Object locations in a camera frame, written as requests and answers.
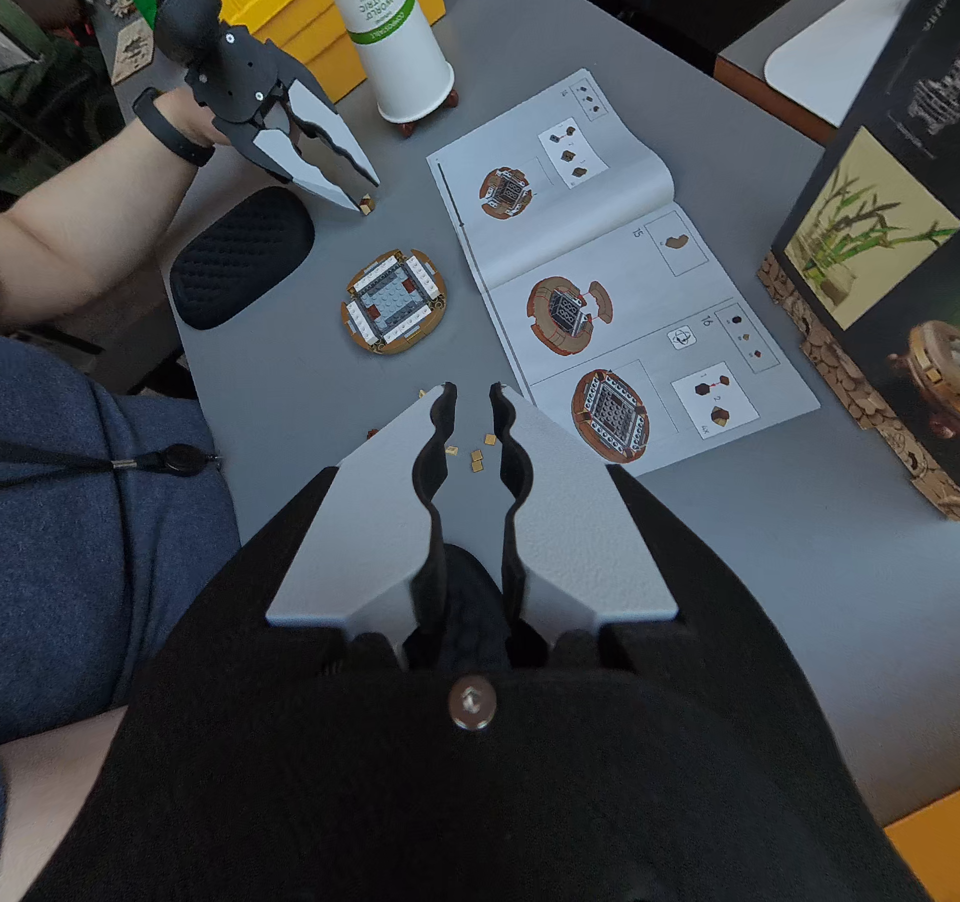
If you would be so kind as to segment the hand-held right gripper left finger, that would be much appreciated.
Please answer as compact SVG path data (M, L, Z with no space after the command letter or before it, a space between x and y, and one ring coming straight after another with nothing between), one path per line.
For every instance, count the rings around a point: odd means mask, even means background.
M345 457L267 611L273 627L384 635L412 666L440 653L448 567L433 500L457 388L432 388Z

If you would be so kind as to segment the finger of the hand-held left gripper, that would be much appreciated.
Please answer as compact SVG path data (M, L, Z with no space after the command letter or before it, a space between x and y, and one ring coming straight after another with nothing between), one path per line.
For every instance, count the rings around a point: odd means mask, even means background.
M303 81L294 80L287 90L287 113L304 134L322 138L374 186L380 185L368 156L321 88L314 90Z
M298 187L342 208L362 213L359 205L342 188L331 183L317 166L303 159L294 142L282 130L262 130L256 134L253 144L283 169Z

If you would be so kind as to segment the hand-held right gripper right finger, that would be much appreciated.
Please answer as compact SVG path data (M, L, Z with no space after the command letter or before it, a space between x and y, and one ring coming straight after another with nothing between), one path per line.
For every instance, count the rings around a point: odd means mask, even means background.
M622 475L502 383L489 391L505 517L502 595L510 626L547 644L572 630L666 622L678 605L613 480Z

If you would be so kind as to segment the person's right forearm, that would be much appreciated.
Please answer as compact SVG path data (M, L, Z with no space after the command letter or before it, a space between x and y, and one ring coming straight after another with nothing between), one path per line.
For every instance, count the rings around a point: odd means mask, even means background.
M90 794L127 708L1 746L1 899L22 899Z

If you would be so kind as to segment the person's left forearm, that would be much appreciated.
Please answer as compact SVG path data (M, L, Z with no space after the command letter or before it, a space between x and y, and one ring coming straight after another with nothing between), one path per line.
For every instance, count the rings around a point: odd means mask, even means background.
M1 325L94 302L150 260L198 167L136 120L1 215Z

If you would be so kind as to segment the round brown lego base build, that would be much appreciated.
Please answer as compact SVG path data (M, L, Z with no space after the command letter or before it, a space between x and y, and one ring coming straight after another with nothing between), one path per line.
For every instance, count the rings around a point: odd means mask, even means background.
M376 258L347 284L342 323L362 350L378 356L408 351L444 318L448 291L422 251L394 250Z

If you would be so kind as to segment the lego instruction booklet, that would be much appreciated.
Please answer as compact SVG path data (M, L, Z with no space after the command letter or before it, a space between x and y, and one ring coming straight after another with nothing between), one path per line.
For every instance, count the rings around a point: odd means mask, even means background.
M522 395L607 463L820 407L587 69L427 162Z

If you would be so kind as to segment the black lego set box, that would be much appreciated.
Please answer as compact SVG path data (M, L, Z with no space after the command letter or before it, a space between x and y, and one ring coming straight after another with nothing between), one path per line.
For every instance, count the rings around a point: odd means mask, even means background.
M959 0L910 0L758 277L860 428L959 519Z

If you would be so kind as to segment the person's left hand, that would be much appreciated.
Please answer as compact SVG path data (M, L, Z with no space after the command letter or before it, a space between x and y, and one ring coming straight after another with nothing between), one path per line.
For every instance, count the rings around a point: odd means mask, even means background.
M182 85L164 92L154 102L156 110L187 140L198 146L230 146L230 140L213 125L210 109L197 103L191 89Z

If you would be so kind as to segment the black wristband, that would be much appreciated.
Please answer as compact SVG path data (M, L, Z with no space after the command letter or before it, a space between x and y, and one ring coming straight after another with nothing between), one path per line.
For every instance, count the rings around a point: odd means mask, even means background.
M153 87L141 92L132 105L136 118L157 141L182 161L195 167L207 165L214 154L214 148L189 140L158 111L156 102L161 94Z

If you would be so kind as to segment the beige patterned sheet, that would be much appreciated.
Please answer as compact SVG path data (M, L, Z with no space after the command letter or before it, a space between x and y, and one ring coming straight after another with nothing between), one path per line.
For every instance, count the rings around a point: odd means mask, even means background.
M148 21L138 18L118 33L111 85L116 87L150 66L155 54L154 33Z

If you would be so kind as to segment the white paper cup green band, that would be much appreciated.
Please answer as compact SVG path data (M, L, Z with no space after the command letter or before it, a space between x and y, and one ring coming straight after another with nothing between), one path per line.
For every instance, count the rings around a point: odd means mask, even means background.
M418 0L334 3L385 121L418 124L443 107L454 71Z

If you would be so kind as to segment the black padded wrist rest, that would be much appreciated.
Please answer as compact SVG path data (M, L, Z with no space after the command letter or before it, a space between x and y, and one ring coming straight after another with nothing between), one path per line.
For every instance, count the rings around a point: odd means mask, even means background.
M174 259L174 309L190 328L217 328L280 284L307 258L315 228L285 188L263 188L196 236Z

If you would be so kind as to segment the white stand base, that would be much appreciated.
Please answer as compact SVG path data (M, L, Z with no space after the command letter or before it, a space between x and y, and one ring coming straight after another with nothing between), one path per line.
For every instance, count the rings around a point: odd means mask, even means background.
M775 50L767 84L837 128L910 0L844 0Z

